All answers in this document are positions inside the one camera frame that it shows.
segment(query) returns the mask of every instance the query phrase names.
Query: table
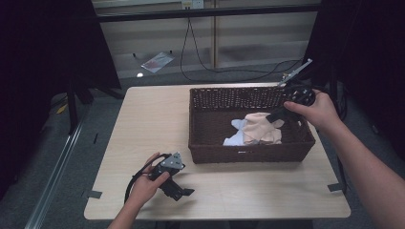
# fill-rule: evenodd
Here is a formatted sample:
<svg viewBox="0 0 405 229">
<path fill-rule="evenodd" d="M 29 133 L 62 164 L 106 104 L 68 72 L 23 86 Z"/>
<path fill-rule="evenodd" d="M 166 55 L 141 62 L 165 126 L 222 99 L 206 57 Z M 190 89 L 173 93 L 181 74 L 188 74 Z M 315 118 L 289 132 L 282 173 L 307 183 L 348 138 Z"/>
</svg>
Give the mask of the table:
<svg viewBox="0 0 405 229">
<path fill-rule="evenodd" d="M 263 87 L 271 83 L 135 87 L 127 91 L 93 190 L 86 219 L 113 219 L 121 209 L 131 176 L 155 152 L 181 153 L 184 170 L 174 176 L 196 191 L 179 201 L 162 190 L 137 219 L 324 219 L 346 218 L 351 209 L 318 134 L 302 162 L 194 164 L 188 149 L 189 90 L 200 87 Z"/>
</svg>

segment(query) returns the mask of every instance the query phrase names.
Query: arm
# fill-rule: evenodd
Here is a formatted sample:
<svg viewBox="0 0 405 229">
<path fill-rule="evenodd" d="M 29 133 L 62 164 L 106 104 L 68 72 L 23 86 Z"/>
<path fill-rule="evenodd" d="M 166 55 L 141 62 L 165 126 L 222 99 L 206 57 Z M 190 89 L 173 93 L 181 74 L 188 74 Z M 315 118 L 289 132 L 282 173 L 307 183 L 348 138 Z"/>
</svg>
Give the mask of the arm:
<svg viewBox="0 0 405 229">
<path fill-rule="evenodd" d="M 334 146 L 361 202 L 379 228 L 405 228 L 405 180 L 379 160 L 340 120 L 327 94 L 310 107 L 286 102 Z"/>
<path fill-rule="evenodd" d="M 146 161 L 158 156 L 159 153 L 155 153 Z M 147 167 L 144 170 L 144 173 L 150 173 L 152 171 L 152 166 Z M 108 227 L 109 229 L 113 228 L 131 228 L 134 223 L 135 218 L 137 217 L 140 208 L 145 204 L 152 196 L 156 193 L 158 188 L 170 177 L 169 173 L 164 172 L 156 180 L 152 181 L 148 178 L 147 174 L 140 176 L 137 181 L 135 181 L 134 186 L 132 187 L 132 192 L 128 197 L 128 200 L 125 202 L 122 209 L 119 211 L 116 218 Z"/>
</svg>

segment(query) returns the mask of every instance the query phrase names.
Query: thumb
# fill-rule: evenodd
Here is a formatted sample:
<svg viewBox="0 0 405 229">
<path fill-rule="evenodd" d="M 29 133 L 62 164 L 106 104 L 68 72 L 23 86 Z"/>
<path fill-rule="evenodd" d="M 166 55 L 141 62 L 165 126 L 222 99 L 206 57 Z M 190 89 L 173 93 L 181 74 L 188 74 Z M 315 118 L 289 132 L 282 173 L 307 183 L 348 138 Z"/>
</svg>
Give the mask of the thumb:
<svg viewBox="0 0 405 229">
<path fill-rule="evenodd" d="M 155 179 L 154 184 L 157 186 L 157 188 L 159 188 L 168 178 L 170 178 L 170 174 L 168 172 L 164 172 Z"/>
<path fill-rule="evenodd" d="M 304 106 L 304 105 L 301 105 L 298 103 L 294 103 L 291 101 L 286 101 L 284 103 L 284 107 L 292 112 L 295 112 L 295 113 L 297 113 L 299 115 L 303 115 L 303 116 L 306 116 L 306 114 L 309 111 L 309 108 L 307 106 Z"/>
</svg>

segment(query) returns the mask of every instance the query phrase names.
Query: wicker basket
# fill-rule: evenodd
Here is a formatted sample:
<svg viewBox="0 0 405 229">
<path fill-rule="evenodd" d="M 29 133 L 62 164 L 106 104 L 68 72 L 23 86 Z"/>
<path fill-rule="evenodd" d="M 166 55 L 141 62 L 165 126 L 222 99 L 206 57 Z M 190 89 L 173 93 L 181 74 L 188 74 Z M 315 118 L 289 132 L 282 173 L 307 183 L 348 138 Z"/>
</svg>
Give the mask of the wicker basket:
<svg viewBox="0 0 405 229">
<path fill-rule="evenodd" d="M 315 143 L 302 116 L 286 116 L 280 129 L 282 144 L 223 145 L 237 132 L 231 120 L 270 113 L 285 100 L 282 89 L 276 87 L 191 89 L 188 147 L 194 163 L 302 161 Z"/>
</svg>

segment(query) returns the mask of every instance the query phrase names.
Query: hand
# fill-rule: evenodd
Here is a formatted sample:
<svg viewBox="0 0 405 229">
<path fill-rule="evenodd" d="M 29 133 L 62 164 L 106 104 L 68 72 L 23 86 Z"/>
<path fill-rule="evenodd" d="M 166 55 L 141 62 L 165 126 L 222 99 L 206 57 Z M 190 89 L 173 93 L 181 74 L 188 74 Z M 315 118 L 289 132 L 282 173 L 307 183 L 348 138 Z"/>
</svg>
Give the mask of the hand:
<svg viewBox="0 0 405 229">
<path fill-rule="evenodd" d="M 147 164 L 152 159 L 159 156 L 160 153 L 155 153 L 151 157 L 149 157 L 145 164 Z M 143 206 L 152 196 L 156 193 L 158 188 L 166 181 L 170 175 L 167 172 L 161 174 L 156 180 L 152 181 L 149 179 L 148 174 L 151 173 L 153 170 L 152 165 L 146 167 L 143 170 L 143 175 L 141 175 L 137 181 L 135 181 L 130 196 L 128 197 L 128 202 L 138 204 Z"/>
<path fill-rule="evenodd" d="M 292 112 L 303 115 L 308 122 L 321 132 L 333 128 L 340 121 L 328 94 L 313 90 L 316 94 L 315 102 L 307 107 L 294 102 L 287 101 L 284 106 Z"/>
</svg>

